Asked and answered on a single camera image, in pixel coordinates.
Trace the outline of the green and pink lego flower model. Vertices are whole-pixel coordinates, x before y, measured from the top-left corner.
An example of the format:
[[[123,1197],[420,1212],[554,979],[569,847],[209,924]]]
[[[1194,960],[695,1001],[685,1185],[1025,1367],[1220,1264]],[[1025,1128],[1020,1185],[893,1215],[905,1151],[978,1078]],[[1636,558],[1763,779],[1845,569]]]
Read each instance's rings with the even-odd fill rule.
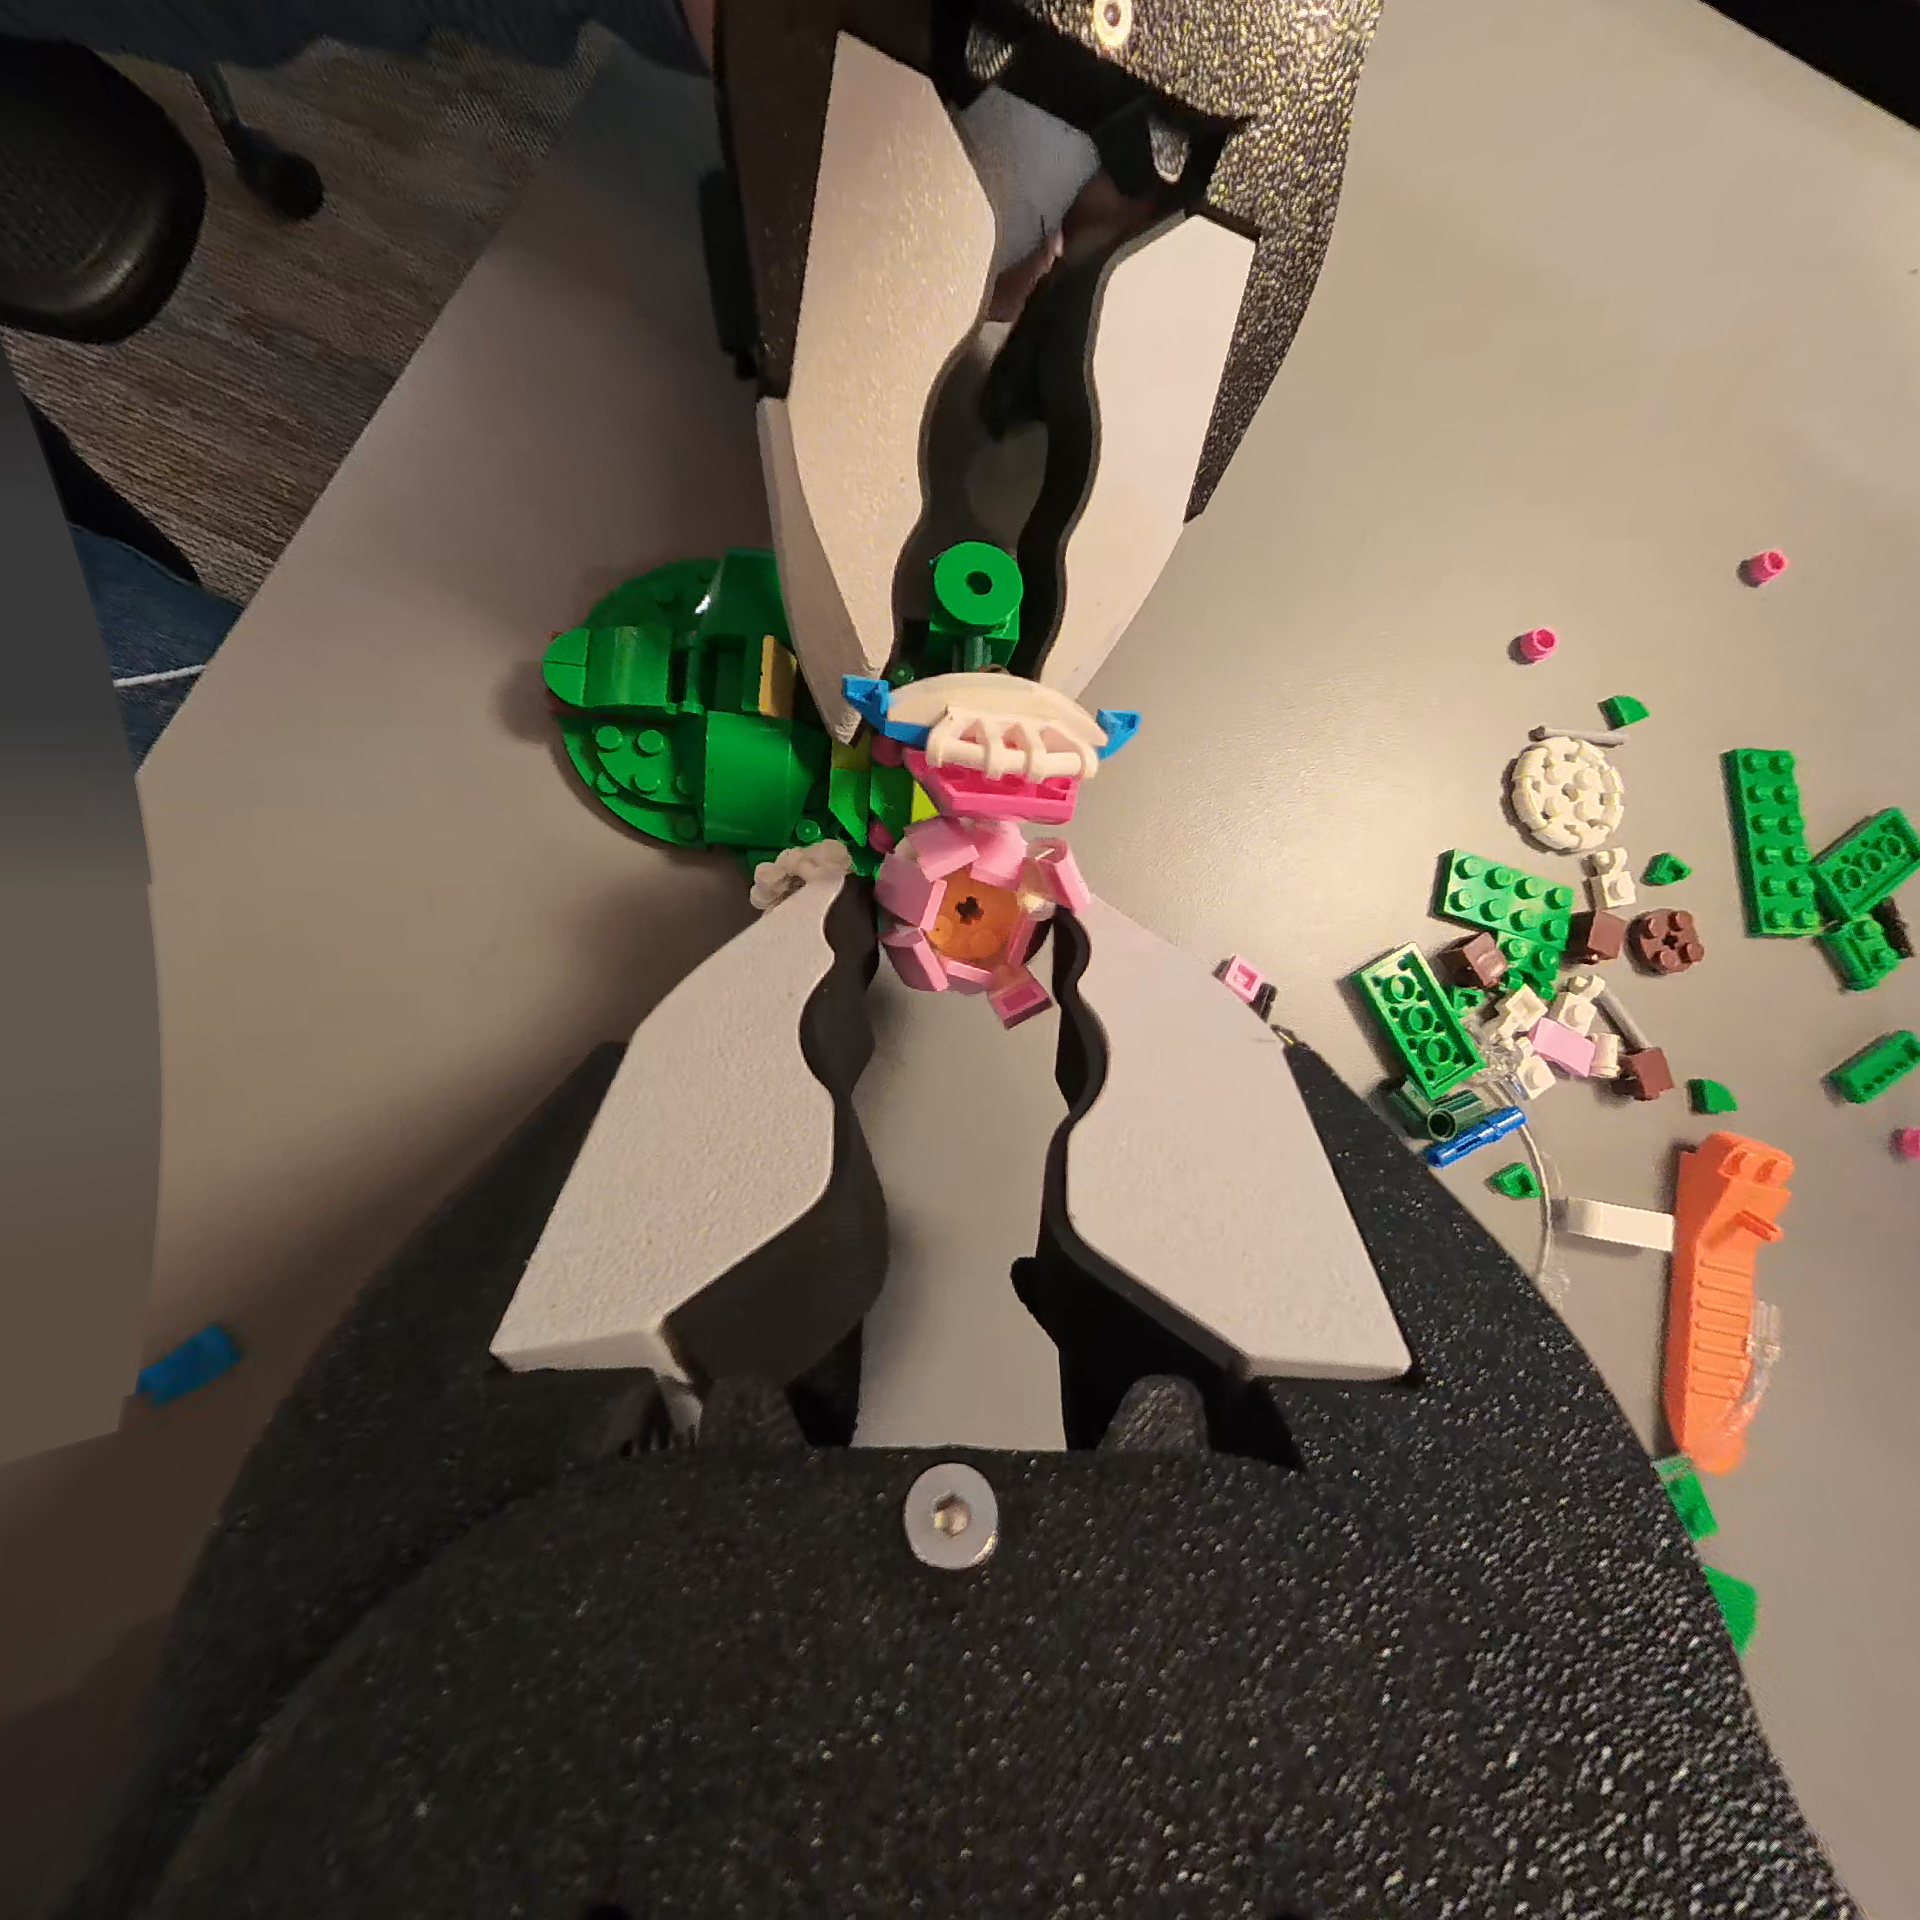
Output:
[[[756,910],[799,885],[876,890],[877,955],[909,990],[986,1001],[1003,1030],[1048,1006],[1035,955],[1091,906],[1065,838],[1078,799],[1138,733],[1012,677],[1020,561],[956,542],[929,561],[929,620],[876,681],[846,677],[841,743],[804,683],[778,558],[656,564],[547,636],[543,686],[580,789],[626,829],[730,853]]]

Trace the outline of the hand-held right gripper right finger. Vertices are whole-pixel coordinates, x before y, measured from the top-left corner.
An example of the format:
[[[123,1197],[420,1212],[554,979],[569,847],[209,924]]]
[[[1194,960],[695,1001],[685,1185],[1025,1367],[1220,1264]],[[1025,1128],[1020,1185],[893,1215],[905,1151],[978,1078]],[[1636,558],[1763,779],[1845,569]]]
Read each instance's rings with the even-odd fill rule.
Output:
[[[1065,1389],[1392,1382],[1409,1350],[1282,1040],[1108,903],[1054,921],[1065,1099],[1016,1291]]]

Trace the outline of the green wedge lego plate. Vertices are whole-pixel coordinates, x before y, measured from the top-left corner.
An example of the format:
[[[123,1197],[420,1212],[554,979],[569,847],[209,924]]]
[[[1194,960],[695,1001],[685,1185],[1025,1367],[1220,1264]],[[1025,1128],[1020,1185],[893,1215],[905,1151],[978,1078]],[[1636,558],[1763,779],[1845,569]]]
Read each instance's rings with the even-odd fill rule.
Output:
[[[1434,915],[1493,934],[1501,952],[1556,960],[1570,940],[1577,892],[1568,883],[1527,875],[1477,853],[1443,853]]]

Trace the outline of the cluster of small mixed lego pieces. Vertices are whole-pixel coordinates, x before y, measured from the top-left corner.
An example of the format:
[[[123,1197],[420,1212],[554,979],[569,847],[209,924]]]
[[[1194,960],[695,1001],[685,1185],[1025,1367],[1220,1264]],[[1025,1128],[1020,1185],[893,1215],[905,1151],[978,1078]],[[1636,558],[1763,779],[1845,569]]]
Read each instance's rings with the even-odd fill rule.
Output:
[[[1520,958],[1517,944],[1501,952],[1493,934],[1447,921],[1460,934],[1443,955],[1443,976],[1490,1051],[1481,1082],[1535,1099],[1554,1078],[1594,1078],[1653,1100],[1674,1087],[1667,1054],[1649,1044],[1602,976],[1625,924],[1574,892],[1570,940],[1556,960]]]

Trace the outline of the white round lego plate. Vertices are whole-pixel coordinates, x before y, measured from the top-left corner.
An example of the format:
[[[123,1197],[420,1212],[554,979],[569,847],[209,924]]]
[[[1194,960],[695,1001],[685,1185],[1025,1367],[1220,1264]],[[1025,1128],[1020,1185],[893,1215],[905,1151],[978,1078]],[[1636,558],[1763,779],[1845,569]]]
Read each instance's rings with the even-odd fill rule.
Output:
[[[1602,743],[1538,733],[1509,768],[1509,809],[1545,853],[1601,853],[1621,828],[1621,782]]]

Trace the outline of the blue lego plate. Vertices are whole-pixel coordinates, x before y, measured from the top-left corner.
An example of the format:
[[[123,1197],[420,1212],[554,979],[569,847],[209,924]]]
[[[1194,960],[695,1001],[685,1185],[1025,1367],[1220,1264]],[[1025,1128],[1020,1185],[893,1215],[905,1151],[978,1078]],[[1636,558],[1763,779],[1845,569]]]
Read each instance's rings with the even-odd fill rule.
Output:
[[[242,1344],[237,1337],[223,1326],[209,1323],[191,1337],[179,1339],[168,1351],[155,1355],[151,1365],[138,1371],[134,1396],[143,1406],[175,1406],[213,1382],[223,1382],[229,1371],[242,1365]]]

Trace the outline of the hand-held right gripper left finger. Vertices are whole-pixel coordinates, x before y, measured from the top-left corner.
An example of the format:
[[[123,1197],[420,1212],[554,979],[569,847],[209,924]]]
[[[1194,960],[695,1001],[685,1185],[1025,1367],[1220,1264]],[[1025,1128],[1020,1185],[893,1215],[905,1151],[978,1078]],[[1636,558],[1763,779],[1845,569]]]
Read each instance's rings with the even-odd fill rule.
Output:
[[[889,1212],[854,1087],[876,1051],[865,883],[805,878],[636,1027],[492,1334],[513,1371],[647,1367],[860,1400]]]

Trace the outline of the wide green lego plate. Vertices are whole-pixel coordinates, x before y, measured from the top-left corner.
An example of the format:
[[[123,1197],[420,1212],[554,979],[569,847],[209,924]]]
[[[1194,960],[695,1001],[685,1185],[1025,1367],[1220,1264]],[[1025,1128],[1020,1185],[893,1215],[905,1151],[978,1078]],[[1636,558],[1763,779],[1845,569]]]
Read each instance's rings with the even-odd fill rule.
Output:
[[[1481,1049],[1417,944],[1358,967],[1353,988],[1399,1059],[1408,1086],[1427,1100],[1447,1099],[1485,1069]]]

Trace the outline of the person's leg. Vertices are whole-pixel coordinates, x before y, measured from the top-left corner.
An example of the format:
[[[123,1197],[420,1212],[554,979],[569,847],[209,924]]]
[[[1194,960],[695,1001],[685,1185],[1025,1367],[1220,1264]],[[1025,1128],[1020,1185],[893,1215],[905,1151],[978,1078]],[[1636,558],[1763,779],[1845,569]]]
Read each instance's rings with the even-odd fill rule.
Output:
[[[242,609],[139,555],[126,542],[70,525],[86,591],[139,768],[198,686]]]

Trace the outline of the orange lego brick separator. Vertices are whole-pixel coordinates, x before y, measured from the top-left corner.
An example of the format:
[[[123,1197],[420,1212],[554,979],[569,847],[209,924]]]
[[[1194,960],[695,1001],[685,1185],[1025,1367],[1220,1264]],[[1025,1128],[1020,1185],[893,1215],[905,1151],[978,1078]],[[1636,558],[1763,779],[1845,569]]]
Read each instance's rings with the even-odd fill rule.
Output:
[[[1784,1238],[1789,1177],[1784,1151],[1726,1131],[1674,1161],[1662,1413],[1703,1475],[1726,1475],[1743,1458],[1753,1273]]]

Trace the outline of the long green lego plate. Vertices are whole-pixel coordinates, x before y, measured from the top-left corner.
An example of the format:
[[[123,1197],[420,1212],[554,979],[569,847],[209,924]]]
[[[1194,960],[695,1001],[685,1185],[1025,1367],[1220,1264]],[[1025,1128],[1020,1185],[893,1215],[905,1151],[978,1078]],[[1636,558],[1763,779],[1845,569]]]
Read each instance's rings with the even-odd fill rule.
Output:
[[[1822,934],[1794,759],[1784,749],[1729,749],[1719,754],[1719,774],[1748,934],[1757,940]]]

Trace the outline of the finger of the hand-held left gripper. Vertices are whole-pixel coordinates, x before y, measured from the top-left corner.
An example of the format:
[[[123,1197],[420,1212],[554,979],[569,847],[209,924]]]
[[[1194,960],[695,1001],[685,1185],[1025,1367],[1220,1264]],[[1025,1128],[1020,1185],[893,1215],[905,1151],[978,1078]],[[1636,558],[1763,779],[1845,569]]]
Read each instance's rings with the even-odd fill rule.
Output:
[[[834,38],[783,399],[756,401],[783,614],[832,737],[841,681],[883,674],[899,561],[925,513],[925,417],[972,336],[997,212],[932,83]]]
[[[1060,288],[1038,372],[1040,491],[1020,537],[1028,681],[1086,686],[1162,576],[1250,263],[1250,240],[1164,216]]]

